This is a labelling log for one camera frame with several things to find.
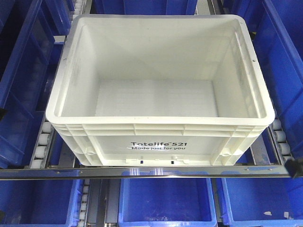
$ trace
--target stainless steel bar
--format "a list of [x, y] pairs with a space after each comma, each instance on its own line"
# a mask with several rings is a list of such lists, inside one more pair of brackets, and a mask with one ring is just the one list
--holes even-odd
[[289, 177], [284, 166], [89, 167], [0, 170], [0, 180], [144, 177]]

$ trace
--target shelf rack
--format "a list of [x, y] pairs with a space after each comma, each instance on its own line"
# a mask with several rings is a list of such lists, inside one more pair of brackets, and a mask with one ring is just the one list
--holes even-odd
[[[92, 0], [86, 0], [83, 13], [89, 13]], [[222, 14], [224, 9], [220, 0], [199, 0], [196, 14]], [[126, 177], [289, 177], [284, 168], [284, 159], [277, 142], [273, 136], [272, 127], [268, 127], [265, 132], [269, 141], [264, 142], [260, 136], [250, 150], [246, 153], [252, 158], [248, 162], [237, 163], [234, 166], [162, 166], [162, 167], [117, 167], [117, 166], [82, 166], [63, 143], [60, 148], [60, 158], [57, 165], [51, 165], [51, 156], [56, 149], [56, 142], [60, 139], [58, 134], [53, 131], [49, 139], [48, 154], [43, 161], [43, 167], [32, 169], [29, 166], [20, 166], [0, 170], [0, 180], [18, 179], [75, 179], [75, 178], [126, 178]]]

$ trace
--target metal frame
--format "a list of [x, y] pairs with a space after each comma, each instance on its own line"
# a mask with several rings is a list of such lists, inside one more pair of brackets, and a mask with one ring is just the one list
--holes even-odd
[[[84, 13], [89, 13], [92, 0], [86, 0]], [[221, 0], [199, 0], [196, 13], [205, 11], [201, 7], [208, 5], [210, 14], [222, 14]], [[276, 157], [276, 163], [270, 163], [267, 150], [262, 137], [259, 137], [251, 146], [253, 163], [237, 164], [236, 166], [162, 166], [162, 167], [140, 167], [140, 166], [76, 166], [76, 158], [66, 144], [63, 144], [59, 165], [48, 164], [52, 153], [47, 155], [47, 162], [43, 169], [0, 170], [0, 180], [19, 179], [75, 179], [75, 178], [126, 178], [126, 177], [289, 177], [284, 168], [284, 160], [273, 136], [273, 129], [268, 127], [266, 132], [272, 143], [272, 150]], [[52, 142], [55, 141], [57, 133], [53, 134]]]

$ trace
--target blue plastic bin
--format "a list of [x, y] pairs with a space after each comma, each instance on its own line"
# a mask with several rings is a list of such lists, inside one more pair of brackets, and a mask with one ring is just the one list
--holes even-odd
[[94, 0], [97, 14], [193, 15], [197, 0]]
[[118, 223], [120, 227], [214, 227], [210, 179], [123, 179]]
[[53, 35], [42, 0], [16, 0], [0, 34], [0, 167], [22, 161], [43, 90]]
[[254, 47], [292, 153], [303, 157], [303, 1], [262, 4]]
[[83, 180], [0, 181], [0, 227], [76, 227]]
[[15, 0], [1, 0], [0, 1], [0, 33], [9, 17], [10, 11], [15, 4]]
[[222, 178], [217, 193], [230, 227], [303, 226], [303, 178]]
[[43, 0], [42, 9], [53, 35], [68, 35], [71, 28], [72, 0]]
[[250, 32], [256, 32], [264, 14], [262, 0], [224, 0], [231, 14], [242, 17]]

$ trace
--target blue bin rim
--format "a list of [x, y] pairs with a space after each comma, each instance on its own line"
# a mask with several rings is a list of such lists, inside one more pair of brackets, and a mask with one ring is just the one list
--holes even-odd
[[263, 0], [263, 6], [277, 32], [277, 35], [279, 36], [282, 45], [287, 52], [290, 61], [292, 62], [297, 74], [299, 75], [299, 79], [303, 84], [303, 60], [300, 54], [298, 53], [290, 35], [288, 34], [288, 31], [285, 28], [274, 4], [272, 3], [272, 0]]
[[223, 198], [219, 197], [220, 200], [225, 200], [226, 215], [228, 217], [228, 223], [230, 227], [251, 227], [251, 226], [262, 226], [262, 227], [297, 227], [303, 225], [303, 219], [285, 219], [285, 220], [246, 220], [246, 221], [235, 221], [232, 217], [232, 206], [229, 198], [226, 178], [218, 178], [217, 181], [222, 182]]
[[3, 73], [2, 79], [0, 81], [0, 107], [4, 107], [7, 97], [9, 95], [9, 91], [14, 80], [15, 74], [17, 72], [17, 68], [19, 62], [21, 60], [23, 51], [25, 49], [25, 44], [29, 38], [30, 32], [33, 28], [35, 19], [38, 15], [40, 5], [42, 0], [33, 0], [29, 10], [27, 12], [26, 18], [23, 22], [21, 30], [19, 32], [18, 38], [16, 40], [15, 46], [11, 52], [9, 57], [8, 64]]
[[83, 180], [78, 179], [78, 180], [73, 180], [72, 182], [71, 195], [70, 195], [69, 206], [67, 211], [67, 219], [65, 223], [66, 227], [70, 227], [72, 225], [74, 221], [74, 214], [77, 212], [78, 196], [81, 193], [80, 192], [81, 181]]
[[[121, 186], [120, 188], [123, 189], [125, 186], [125, 181], [129, 181], [131, 178], [121, 179]], [[190, 226], [193, 227], [201, 227], [201, 224], [204, 225], [207, 223], [207, 226], [216, 226], [217, 224], [217, 216], [214, 206], [214, 195], [212, 190], [212, 183], [210, 178], [205, 178], [206, 186], [207, 186], [207, 194], [208, 194], [208, 201], [210, 206], [210, 213], [211, 213], [211, 221], [190, 221]], [[133, 222], [122, 222], [123, 220], [123, 207], [124, 207], [125, 199], [124, 194], [120, 193], [119, 197], [119, 212], [118, 212], [118, 223], [123, 223], [124, 226], [129, 227], [163, 227], [163, 225], [169, 226], [188, 226], [189, 221], [133, 221]]]

